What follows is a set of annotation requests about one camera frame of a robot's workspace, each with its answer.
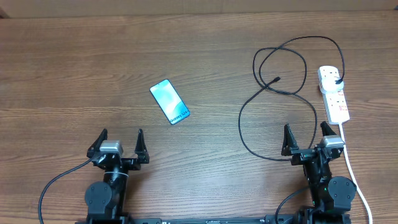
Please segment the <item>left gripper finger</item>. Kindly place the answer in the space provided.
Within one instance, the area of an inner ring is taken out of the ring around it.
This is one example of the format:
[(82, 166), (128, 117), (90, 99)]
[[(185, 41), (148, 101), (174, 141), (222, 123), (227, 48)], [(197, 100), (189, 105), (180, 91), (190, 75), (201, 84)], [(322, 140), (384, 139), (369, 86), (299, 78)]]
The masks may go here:
[(92, 158), (94, 156), (95, 152), (99, 152), (102, 142), (107, 139), (108, 139), (108, 130), (103, 129), (101, 134), (98, 136), (98, 138), (88, 148), (87, 153), (86, 153), (87, 158)]
[(138, 130), (136, 148), (134, 150), (137, 155), (137, 161), (140, 164), (148, 164), (149, 163), (149, 153), (146, 148), (145, 140), (144, 140), (144, 132), (142, 129)]

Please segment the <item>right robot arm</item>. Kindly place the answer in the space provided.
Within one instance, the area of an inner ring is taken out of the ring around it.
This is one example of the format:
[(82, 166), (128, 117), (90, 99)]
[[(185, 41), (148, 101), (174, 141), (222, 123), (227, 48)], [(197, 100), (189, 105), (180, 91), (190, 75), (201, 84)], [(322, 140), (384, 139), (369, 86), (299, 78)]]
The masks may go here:
[(300, 149), (288, 124), (284, 126), (283, 156), (291, 157), (293, 166), (302, 166), (313, 205), (302, 206), (288, 223), (350, 223), (357, 186), (349, 178), (332, 176), (329, 162), (339, 158), (345, 142), (326, 122), (321, 123), (322, 140), (313, 148)]

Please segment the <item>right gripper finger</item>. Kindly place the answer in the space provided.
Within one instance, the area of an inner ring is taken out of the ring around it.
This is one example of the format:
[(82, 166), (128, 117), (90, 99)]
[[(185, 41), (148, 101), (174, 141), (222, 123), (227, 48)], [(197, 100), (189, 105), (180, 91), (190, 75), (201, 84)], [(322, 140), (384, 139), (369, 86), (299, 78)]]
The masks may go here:
[(334, 130), (332, 130), (329, 126), (329, 124), (326, 121), (323, 121), (320, 124), (320, 127), (322, 129), (322, 135), (323, 136), (334, 136), (336, 135), (336, 133), (334, 132)]
[(294, 134), (289, 126), (286, 124), (284, 126), (284, 141), (282, 144), (281, 155), (282, 156), (291, 156), (293, 152), (299, 149), (297, 142), (295, 140)]

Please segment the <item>Samsung Galaxy smartphone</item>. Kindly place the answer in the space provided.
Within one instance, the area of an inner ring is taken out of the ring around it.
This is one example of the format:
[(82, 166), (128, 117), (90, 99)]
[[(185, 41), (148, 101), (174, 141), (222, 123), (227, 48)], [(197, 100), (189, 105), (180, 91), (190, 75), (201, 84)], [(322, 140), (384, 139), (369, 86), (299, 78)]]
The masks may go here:
[(190, 116), (190, 111), (170, 80), (162, 80), (150, 87), (150, 92), (171, 125)]

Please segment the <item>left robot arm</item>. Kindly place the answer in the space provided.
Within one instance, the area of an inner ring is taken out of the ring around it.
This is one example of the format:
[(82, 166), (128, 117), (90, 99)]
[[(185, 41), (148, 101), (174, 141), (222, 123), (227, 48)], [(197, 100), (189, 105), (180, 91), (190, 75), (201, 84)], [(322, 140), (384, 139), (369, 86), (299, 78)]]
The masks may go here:
[(102, 181), (92, 183), (85, 192), (88, 206), (86, 223), (133, 223), (130, 214), (124, 211), (129, 172), (140, 170), (150, 161), (144, 141), (144, 132), (138, 130), (134, 158), (123, 157), (119, 140), (109, 140), (108, 131), (102, 130), (96, 141), (88, 148), (87, 157), (95, 167), (104, 170)]

